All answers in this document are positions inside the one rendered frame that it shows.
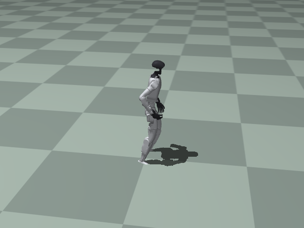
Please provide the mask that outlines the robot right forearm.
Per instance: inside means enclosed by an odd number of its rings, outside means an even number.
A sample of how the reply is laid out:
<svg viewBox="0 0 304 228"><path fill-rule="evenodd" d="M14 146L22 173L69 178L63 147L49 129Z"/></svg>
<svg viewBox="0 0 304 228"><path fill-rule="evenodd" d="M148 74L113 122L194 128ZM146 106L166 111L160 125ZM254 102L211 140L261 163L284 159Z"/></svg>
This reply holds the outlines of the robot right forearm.
<svg viewBox="0 0 304 228"><path fill-rule="evenodd" d="M152 107L148 104L148 101L146 100L146 98L143 96L141 98L141 102L142 102L142 105L145 107L145 109L149 112L149 114L154 114L152 112Z"/></svg>

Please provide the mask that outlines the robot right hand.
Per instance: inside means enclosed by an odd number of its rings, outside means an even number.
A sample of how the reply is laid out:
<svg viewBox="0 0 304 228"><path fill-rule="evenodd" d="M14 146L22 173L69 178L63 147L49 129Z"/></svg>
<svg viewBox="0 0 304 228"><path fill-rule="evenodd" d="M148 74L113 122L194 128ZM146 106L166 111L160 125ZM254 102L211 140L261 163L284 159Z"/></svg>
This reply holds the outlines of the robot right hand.
<svg viewBox="0 0 304 228"><path fill-rule="evenodd" d="M152 114L151 116L154 118L154 119L157 119L157 120L159 120L159 119L162 119L162 117L160 117L160 116L162 116L162 114L157 114L157 113L155 113L155 111L152 109L152 112L154 113L154 114Z"/></svg>

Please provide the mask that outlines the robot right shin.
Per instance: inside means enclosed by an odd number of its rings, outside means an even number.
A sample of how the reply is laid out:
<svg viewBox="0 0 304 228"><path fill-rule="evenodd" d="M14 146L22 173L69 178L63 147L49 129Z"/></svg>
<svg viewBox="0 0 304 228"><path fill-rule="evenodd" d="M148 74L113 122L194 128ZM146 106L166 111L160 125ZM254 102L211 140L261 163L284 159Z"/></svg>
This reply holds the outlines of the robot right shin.
<svg viewBox="0 0 304 228"><path fill-rule="evenodd" d="M149 144L149 139L147 139L147 138L144 139L143 145L142 145L142 150L141 150L142 155L141 155L140 162L143 162L146 159L147 155L149 154L149 152L151 150L152 144L153 143Z"/></svg>

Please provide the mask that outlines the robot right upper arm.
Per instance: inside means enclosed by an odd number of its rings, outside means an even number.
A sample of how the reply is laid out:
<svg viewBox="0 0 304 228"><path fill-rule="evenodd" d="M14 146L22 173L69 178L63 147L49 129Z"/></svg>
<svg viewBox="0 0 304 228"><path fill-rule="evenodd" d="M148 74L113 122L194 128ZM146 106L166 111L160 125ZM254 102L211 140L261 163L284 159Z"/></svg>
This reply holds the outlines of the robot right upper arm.
<svg viewBox="0 0 304 228"><path fill-rule="evenodd" d="M146 98L146 96L149 95L157 87L158 87L158 82L156 80L151 82L150 85L147 87L147 89L139 96L139 100L141 101L141 98L143 96Z"/></svg>

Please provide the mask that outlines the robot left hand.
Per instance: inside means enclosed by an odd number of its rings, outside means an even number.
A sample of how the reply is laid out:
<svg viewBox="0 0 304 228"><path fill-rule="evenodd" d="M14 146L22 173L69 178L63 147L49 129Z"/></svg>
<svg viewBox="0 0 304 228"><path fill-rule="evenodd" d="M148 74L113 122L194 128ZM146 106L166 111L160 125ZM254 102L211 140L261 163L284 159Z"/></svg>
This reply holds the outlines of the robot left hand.
<svg viewBox="0 0 304 228"><path fill-rule="evenodd" d="M164 112L165 107L162 103L160 103L159 98L158 98L158 102L156 102L156 104L157 104L157 107L158 107L158 113L159 113L159 111L160 111L160 113Z"/></svg>

